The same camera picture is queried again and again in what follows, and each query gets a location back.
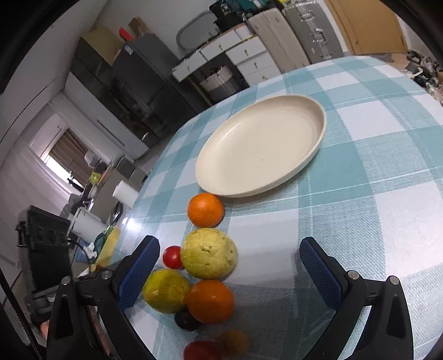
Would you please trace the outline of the white drawer desk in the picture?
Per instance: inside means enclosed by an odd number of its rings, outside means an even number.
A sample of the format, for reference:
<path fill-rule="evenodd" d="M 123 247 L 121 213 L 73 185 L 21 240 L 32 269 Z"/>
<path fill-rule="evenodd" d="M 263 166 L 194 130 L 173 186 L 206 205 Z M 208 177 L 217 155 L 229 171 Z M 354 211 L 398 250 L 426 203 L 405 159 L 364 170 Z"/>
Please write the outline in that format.
<path fill-rule="evenodd" d="M 249 86 L 281 75 L 262 40 L 246 24 L 240 24 L 195 50 L 172 70 L 180 83 L 220 55 L 226 55 Z"/>

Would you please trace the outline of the large orange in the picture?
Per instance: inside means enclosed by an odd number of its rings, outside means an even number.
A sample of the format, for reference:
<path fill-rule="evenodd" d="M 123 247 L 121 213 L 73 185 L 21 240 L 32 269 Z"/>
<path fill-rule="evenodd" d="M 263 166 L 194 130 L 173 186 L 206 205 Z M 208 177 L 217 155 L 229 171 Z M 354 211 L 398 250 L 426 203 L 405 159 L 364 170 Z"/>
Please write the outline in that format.
<path fill-rule="evenodd" d="M 231 290 L 218 280 L 202 280 L 186 294 L 189 313 L 205 325 L 228 321 L 234 313 Z"/>

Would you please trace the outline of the woven laundry basket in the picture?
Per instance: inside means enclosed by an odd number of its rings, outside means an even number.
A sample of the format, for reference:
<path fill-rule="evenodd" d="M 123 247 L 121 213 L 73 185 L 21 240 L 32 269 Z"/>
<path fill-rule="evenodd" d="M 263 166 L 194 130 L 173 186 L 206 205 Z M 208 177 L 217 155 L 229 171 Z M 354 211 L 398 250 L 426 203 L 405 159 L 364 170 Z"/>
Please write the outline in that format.
<path fill-rule="evenodd" d="M 234 66 L 203 67 L 203 79 L 199 86 L 217 104 L 249 87 L 244 77 Z"/>

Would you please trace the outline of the black refrigerator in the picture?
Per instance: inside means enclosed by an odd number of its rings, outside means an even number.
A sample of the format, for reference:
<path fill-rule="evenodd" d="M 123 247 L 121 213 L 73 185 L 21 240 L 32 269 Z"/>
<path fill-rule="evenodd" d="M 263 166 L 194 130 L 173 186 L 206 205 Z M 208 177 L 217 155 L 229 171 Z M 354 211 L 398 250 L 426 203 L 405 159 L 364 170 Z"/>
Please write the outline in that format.
<path fill-rule="evenodd" d="M 148 131 L 159 139 L 179 130 L 207 108 L 195 87 L 172 74 L 178 64 L 171 50 L 154 34 L 125 43 L 113 64 L 124 99 Z"/>

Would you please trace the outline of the dark plum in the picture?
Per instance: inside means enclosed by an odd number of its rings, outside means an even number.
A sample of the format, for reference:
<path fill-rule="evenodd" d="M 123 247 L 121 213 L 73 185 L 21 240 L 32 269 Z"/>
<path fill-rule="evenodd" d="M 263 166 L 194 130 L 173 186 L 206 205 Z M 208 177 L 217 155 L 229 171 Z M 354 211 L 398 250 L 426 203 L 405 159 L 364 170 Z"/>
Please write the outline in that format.
<path fill-rule="evenodd" d="M 179 328 L 189 332 L 196 331 L 202 326 L 202 323 L 191 315 L 187 306 L 175 313 L 174 321 Z"/>

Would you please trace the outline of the oval mirror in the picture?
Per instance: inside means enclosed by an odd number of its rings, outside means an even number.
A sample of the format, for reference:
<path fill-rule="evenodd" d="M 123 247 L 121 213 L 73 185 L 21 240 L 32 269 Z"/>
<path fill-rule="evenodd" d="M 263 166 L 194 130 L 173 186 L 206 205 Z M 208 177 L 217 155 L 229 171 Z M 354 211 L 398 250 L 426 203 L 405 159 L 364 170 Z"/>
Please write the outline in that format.
<path fill-rule="evenodd" d="M 205 11 L 194 17 L 176 34 L 178 47 L 185 52 L 192 52 L 220 33 L 215 24 L 217 17 L 211 11 Z"/>

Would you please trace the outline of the wooden door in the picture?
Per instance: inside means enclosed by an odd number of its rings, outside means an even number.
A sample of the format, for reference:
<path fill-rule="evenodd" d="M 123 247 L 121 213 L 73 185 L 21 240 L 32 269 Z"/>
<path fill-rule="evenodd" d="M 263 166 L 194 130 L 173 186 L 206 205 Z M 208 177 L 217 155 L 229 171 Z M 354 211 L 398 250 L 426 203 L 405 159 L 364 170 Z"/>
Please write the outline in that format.
<path fill-rule="evenodd" d="M 396 15 L 377 0 L 327 1 L 351 54 L 407 53 Z"/>

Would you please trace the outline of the green-yellow citrus fruit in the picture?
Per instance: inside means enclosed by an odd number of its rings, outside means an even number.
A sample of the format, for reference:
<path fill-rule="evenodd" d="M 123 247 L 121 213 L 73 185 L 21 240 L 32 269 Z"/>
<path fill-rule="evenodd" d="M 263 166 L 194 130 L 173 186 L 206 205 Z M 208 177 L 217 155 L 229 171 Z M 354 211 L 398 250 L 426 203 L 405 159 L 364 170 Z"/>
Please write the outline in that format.
<path fill-rule="evenodd" d="M 173 269 L 159 269 L 148 276 L 142 289 L 144 301 L 160 313 L 176 313 L 186 304 L 192 285 Z"/>

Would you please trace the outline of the silver suitcase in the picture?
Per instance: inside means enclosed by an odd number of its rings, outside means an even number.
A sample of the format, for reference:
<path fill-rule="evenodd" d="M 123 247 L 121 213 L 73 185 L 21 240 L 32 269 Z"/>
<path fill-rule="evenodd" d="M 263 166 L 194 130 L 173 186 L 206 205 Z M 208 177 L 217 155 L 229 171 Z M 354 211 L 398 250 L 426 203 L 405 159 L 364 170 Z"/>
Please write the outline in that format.
<path fill-rule="evenodd" d="M 344 56 L 336 32 L 317 1 L 290 1 L 282 13 L 312 64 Z"/>

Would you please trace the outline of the orange mandarin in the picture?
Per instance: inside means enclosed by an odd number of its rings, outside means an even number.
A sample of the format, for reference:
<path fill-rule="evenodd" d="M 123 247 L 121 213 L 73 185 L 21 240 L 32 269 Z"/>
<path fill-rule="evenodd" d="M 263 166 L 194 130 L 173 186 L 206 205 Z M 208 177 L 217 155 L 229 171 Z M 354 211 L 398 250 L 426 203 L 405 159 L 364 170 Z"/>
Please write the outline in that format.
<path fill-rule="evenodd" d="M 215 195 L 201 193 L 190 199 L 187 215 L 196 227 L 215 227 L 222 221 L 225 207 Z"/>

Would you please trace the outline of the yellow-green guava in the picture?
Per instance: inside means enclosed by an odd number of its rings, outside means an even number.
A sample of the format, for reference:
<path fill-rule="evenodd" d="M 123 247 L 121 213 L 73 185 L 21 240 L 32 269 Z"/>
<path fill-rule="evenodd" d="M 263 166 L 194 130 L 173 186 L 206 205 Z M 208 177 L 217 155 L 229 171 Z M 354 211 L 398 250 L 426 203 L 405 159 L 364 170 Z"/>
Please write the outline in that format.
<path fill-rule="evenodd" d="M 200 228 L 183 240 L 180 259 L 185 270 L 193 277 L 219 280 L 233 271 L 238 253 L 233 240 L 222 231 Z"/>

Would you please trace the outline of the brown kiwi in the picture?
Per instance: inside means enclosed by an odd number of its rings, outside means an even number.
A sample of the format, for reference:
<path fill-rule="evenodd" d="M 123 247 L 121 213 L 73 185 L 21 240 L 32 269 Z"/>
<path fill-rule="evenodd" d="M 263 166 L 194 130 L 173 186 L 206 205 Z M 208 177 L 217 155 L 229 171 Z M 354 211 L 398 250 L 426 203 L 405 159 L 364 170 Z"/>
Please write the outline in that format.
<path fill-rule="evenodd" d="M 242 331 L 224 331 L 215 341 L 224 357 L 244 356 L 250 349 L 249 336 Z"/>

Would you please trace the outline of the black glass cabinet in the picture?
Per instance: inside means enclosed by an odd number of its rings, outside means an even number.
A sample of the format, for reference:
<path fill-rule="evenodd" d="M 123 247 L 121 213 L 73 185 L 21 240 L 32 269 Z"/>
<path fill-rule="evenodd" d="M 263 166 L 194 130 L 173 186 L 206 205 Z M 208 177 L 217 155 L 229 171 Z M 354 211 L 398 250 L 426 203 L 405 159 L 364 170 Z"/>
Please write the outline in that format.
<path fill-rule="evenodd" d="M 132 100 L 125 96 L 122 84 L 113 72 L 116 56 L 123 42 L 106 27 L 83 35 L 77 44 L 71 72 L 98 101 L 125 126 L 139 141 L 148 147 L 159 138 L 147 127 L 131 108 Z"/>

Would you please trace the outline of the blue plaid tablecloth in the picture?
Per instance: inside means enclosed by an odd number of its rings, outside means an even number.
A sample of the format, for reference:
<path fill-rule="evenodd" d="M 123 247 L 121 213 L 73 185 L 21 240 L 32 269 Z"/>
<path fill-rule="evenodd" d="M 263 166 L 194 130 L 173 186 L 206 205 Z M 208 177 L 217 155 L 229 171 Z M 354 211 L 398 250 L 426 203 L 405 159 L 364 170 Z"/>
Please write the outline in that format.
<path fill-rule="evenodd" d="M 309 165 L 281 186 L 225 201 L 220 229 L 239 260 L 228 287 L 230 321 L 196 332 L 143 300 L 128 316 L 158 359 L 181 359 L 186 345 L 237 329 L 247 359 L 301 359 L 333 311 L 298 255 L 311 236 L 344 269 L 402 283 L 423 359 L 442 333 L 442 106 L 395 68 L 369 56 L 326 61 L 275 77 L 195 116 L 166 146 L 136 206 L 123 220 L 113 258 L 146 235 L 163 248 L 193 230 L 186 210 L 200 192 L 195 164 L 204 143 L 236 112 L 268 97 L 304 94 L 325 109 L 327 130 Z"/>

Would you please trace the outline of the red cherry tomato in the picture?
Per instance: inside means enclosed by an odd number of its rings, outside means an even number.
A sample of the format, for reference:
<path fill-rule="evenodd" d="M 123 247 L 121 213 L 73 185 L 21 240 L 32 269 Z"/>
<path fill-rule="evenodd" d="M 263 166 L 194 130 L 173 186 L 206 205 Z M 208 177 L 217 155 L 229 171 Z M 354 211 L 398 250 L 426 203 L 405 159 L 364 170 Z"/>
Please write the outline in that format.
<path fill-rule="evenodd" d="M 193 341 L 183 351 L 184 360 L 221 360 L 220 350 L 211 341 Z"/>
<path fill-rule="evenodd" d="M 162 260 L 166 267 L 169 269 L 180 270 L 183 268 L 183 264 L 180 257 L 181 247 L 174 245 L 164 250 Z"/>

